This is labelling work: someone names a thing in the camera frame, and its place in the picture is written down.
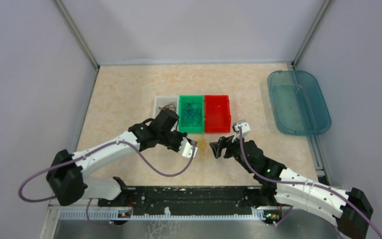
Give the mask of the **red plastic bin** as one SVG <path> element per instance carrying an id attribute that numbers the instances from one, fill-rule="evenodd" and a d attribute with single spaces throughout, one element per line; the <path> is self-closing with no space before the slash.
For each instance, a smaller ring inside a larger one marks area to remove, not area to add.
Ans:
<path id="1" fill-rule="evenodd" d="M 204 132 L 229 133 L 231 130 L 228 95 L 204 95 Z"/>

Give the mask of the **right aluminium frame post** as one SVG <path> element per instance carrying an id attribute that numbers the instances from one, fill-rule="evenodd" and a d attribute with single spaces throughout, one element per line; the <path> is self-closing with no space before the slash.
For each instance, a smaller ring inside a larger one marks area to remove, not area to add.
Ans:
<path id="1" fill-rule="evenodd" d="M 299 66 L 304 54 L 306 53 L 308 47 L 310 46 L 315 34 L 317 33 L 318 29 L 320 28 L 320 25 L 321 25 L 323 19 L 325 18 L 327 12 L 330 10 L 330 8 L 332 7 L 334 2 L 335 2 L 334 0 L 324 0 L 322 2 L 321 8 L 320 8 L 319 12 L 317 13 L 313 23 L 311 24 L 311 26 L 308 30 L 308 33 L 306 34 L 302 44 L 300 45 L 300 47 L 296 53 L 295 58 L 290 63 L 292 70 L 296 70 L 298 68 L 298 66 Z"/>

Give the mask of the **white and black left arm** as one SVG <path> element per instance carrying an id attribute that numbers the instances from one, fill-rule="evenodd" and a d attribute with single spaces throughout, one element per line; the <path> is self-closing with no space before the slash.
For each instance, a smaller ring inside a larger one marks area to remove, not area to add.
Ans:
<path id="1" fill-rule="evenodd" d="M 59 151 L 46 175 L 59 204 L 69 206 L 79 199 L 104 199 L 117 206 L 125 205 L 129 192 L 119 177 L 100 179 L 91 175 L 124 157 L 135 153 L 142 156 L 142 151 L 158 144 L 192 161 L 198 151 L 196 141 L 176 130 L 178 122 L 179 116 L 166 109 L 98 146 L 74 153 Z"/>

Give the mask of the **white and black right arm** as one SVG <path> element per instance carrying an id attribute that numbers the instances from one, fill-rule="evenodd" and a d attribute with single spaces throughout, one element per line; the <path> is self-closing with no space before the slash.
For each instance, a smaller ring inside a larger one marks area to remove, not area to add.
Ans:
<path id="1" fill-rule="evenodd" d="M 253 140 L 222 136 L 209 147 L 215 158 L 234 158 L 261 184 L 259 193 L 249 197 L 253 206 L 289 205 L 326 220 L 351 239 L 366 238 L 374 210 L 362 190 L 345 191 L 308 179 L 265 156 Z"/>

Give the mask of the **green plastic bin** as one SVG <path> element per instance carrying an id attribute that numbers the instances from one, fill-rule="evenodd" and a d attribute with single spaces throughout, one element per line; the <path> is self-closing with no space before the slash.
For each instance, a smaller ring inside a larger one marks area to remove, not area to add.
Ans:
<path id="1" fill-rule="evenodd" d="M 179 123 L 180 132 L 204 133 L 204 96 L 179 96 Z"/>

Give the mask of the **white plastic bin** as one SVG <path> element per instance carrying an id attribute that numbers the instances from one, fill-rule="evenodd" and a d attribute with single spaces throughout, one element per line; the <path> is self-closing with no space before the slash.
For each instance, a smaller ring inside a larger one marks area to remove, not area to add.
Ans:
<path id="1" fill-rule="evenodd" d="M 156 96 L 153 105 L 153 117 L 163 109 L 170 109 L 179 114 L 179 96 Z"/>

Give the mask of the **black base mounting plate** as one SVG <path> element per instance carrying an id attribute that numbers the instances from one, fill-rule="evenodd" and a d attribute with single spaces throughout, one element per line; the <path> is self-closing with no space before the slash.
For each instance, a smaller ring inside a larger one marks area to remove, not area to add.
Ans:
<path id="1" fill-rule="evenodd" d="M 113 200 L 99 199 L 100 207 L 131 207 L 135 216 L 249 215 L 259 207 L 278 208 L 279 203 L 260 186 L 129 187 Z"/>

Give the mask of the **teal transparent plastic basin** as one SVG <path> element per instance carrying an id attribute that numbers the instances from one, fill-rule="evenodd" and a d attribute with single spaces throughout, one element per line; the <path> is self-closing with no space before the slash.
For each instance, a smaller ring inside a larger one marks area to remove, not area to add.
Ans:
<path id="1" fill-rule="evenodd" d="M 287 135 L 314 136 L 331 127 L 331 116 L 317 79 L 303 70 L 272 72 L 269 96 L 278 130 Z"/>

